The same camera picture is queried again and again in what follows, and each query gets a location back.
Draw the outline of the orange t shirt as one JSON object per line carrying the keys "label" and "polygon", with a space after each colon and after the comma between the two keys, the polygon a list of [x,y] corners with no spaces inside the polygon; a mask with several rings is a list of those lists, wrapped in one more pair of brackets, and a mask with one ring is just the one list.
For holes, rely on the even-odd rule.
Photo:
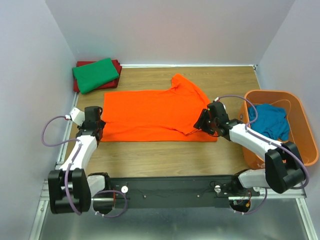
{"label": "orange t shirt", "polygon": [[106,92],[102,142],[216,142],[216,135],[194,128],[210,103],[206,94],[181,74],[165,90]]}

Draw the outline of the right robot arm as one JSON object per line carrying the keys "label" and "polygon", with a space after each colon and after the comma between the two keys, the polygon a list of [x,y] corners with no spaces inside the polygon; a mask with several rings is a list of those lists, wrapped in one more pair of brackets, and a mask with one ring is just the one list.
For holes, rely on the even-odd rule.
{"label": "right robot arm", "polygon": [[272,189],[282,194],[309,182],[309,174],[293,142],[272,140],[238,119],[229,119],[225,106],[219,101],[208,104],[202,110],[194,128],[239,144],[264,161],[261,169],[245,170],[235,175],[230,191],[236,196],[254,187]]}

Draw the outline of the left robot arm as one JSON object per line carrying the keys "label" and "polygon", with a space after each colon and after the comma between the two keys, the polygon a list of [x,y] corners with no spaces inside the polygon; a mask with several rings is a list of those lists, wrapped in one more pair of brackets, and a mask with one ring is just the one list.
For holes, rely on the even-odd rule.
{"label": "left robot arm", "polygon": [[61,116],[76,124],[78,132],[75,138],[61,143],[75,142],[67,160],[48,174],[49,204],[53,214],[81,215],[89,211],[92,195],[104,198],[110,194],[111,185],[106,182],[105,173],[93,175],[93,179],[87,179],[85,173],[103,136],[106,123],[102,120],[102,113],[100,106],[85,107],[83,111],[73,107],[69,114]]}

